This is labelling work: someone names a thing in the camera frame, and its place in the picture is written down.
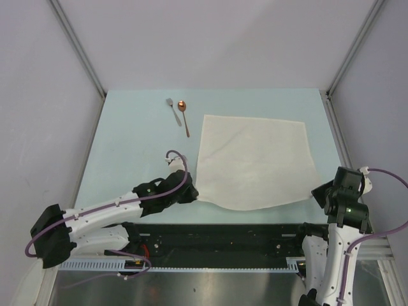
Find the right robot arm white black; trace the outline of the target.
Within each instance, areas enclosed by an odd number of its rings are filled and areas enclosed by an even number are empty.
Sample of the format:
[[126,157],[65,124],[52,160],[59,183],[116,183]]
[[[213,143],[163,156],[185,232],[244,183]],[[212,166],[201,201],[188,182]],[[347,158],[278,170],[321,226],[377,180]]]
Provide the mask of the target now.
[[312,190],[327,224],[303,223],[294,239],[305,256],[305,294],[299,305],[352,305],[359,240],[369,231],[369,212],[359,202],[365,176],[339,167],[335,178]]

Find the aluminium frame post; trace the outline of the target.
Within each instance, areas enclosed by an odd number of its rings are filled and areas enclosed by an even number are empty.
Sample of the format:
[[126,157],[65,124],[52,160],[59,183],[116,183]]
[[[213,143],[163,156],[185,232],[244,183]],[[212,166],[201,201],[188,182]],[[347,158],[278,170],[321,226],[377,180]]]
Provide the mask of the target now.
[[348,69],[351,67],[354,58],[357,56],[360,48],[363,46],[365,40],[368,38],[371,29],[373,28],[375,22],[379,18],[384,7],[388,3],[387,0],[375,0],[370,7],[367,16],[365,17],[361,27],[359,28],[349,50],[347,51],[342,64],[337,70],[333,80],[331,81],[329,87],[326,90],[326,95],[332,97],[340,81],[345,77]]
[[83,67],[85,74],[88,76],[98,96],[104,101],[106,99],[107,92],[104,90],[94,66],[92,65],[79,37],[77,36],[67,13],[64,11],[61,2],[58,0],[46,0],[46,2],[60,25],[68,43],[77,56],[79,63]]

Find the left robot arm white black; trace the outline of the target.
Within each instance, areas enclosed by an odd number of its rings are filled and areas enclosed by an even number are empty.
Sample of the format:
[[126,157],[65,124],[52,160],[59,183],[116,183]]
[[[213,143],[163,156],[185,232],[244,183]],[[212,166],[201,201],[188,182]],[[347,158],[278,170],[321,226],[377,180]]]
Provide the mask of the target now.
[[192,203],[198,195],[191,174],[177,170],[167,178],[139,184],[114,200],[88,208],[63,210],[58,204],[51,205],[31,228],[25,254],[40,259],[44,269],[81,252],[135,254],[141,247],[134,226],[137,220],[159,214],[176,203]]

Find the white cloth napkin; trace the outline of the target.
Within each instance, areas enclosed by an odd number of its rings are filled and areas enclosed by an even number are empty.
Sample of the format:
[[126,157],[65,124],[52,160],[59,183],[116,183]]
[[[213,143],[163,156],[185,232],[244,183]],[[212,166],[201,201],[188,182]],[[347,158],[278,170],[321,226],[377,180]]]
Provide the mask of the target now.
[[307,200],[321,183],[302,122],[205,115],[199,200],[237,211]]

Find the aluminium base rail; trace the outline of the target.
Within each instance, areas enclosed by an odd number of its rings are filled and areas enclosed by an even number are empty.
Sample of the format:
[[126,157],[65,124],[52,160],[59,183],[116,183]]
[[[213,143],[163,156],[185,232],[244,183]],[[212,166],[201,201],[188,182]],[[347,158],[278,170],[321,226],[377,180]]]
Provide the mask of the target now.
[[373,238],[361,243],[359,260],[393,260],[393,252],[386,237]]

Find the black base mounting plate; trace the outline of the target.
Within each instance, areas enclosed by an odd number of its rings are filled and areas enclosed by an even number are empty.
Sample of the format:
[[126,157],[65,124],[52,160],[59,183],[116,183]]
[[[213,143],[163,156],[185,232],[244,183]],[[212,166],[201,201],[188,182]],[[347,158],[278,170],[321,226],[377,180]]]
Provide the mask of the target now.
[[171,251],[210,254],[249,252],[267,258],[303,254],[306,236],[328,238],[322,224],[122,224],[129,235],[124,251],[144,250],[150,258]]

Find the silver fork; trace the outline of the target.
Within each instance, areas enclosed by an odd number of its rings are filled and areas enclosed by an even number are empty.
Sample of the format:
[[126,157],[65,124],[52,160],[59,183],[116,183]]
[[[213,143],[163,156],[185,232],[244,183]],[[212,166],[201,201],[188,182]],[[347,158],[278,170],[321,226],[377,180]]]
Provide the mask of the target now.
[[174,107],[173,107],[173,100],[172,100],[171,98],[167,98],[167,99],[166,99],[166,103],[170,106],[170,108],[171,108],[171,110],[172,110],[172,112],[173,112],[173,115],[174,115],[174,117],[175,117],[175,120],[176,120],[178,126],[181,127],[181,126],[182,126],[182,123],[181,123],[181,120],[180,120],[180,118],[178,117],[178,115],[177,115],[177,113],[176,113],[176,111],[175,111],[175,109],[174,109]]

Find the copper spoon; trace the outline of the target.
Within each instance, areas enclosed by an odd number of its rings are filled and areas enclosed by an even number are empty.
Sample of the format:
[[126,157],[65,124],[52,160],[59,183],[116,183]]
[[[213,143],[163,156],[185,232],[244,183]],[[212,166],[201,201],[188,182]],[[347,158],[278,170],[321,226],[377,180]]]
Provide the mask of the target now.
[[180,100],[178,102],[178,109],[182,113],[183,120],[184,120],[184,126],[185,126],[185,130],[186,130],[186,136],[189,138],[190,137],[190,132],[189,132],[189,128],[188,128],[188,125],[187,125],[186,114],[185,114],[186,108],[187,108],[186,102]]

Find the right aluminium frame post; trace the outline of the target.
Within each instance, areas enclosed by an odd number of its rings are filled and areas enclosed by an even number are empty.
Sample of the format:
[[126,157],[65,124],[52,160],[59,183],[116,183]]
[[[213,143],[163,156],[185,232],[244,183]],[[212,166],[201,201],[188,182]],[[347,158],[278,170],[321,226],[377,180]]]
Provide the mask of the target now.
[[379,18],[384,7],[388,3],[387,0],[375,0],[370,7],[367,16],[365,17],[361,27],[359,28],[349,50],[347,51],[342,64],[337,70],[333,80],[331,81],[329,87],[326,90],[326,95],[332,97],[340,81],[345,77],[348,69],[351,67],[354,58],[357,56],[360,48],[363,46],[365,40],[368,38],[371,29],[373,28],[375,22]]

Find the left aluminium frame post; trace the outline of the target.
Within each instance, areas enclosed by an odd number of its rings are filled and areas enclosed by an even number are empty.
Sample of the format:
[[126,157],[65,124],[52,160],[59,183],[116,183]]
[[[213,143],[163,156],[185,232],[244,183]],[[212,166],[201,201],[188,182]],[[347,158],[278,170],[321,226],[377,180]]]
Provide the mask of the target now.
[[61,2],[58,0],[46,0],[46,2],[60,25],[68,43],[77,56],[79,63],[83,67],[85,74],[88,76],[98,96],[104,101],[106,99],[107,92],[104,90],[94,66],[92,65],[79,37],[77,36],[67,13],[64,11]]

